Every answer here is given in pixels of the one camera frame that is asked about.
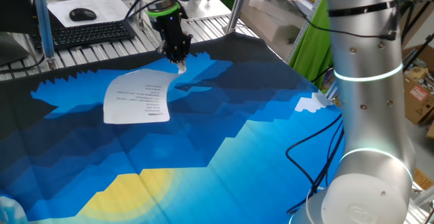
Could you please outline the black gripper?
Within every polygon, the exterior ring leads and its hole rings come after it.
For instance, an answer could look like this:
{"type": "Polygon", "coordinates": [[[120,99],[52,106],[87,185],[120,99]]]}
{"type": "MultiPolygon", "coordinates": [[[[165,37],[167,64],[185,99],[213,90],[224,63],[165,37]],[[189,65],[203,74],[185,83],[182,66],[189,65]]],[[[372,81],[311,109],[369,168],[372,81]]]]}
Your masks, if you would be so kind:
{"type": "Polygon", "coordinates": [[[186,72],[186,57],[188,56],[192,35],[186,34],[181,27],[184,13],[180,8],[170,8],[161,12],[151,12],[151,24],[161,35],[162,43],[157,52],[173,61],[170,53],[175,53],[175,63],[178,74],[186,72]]]}

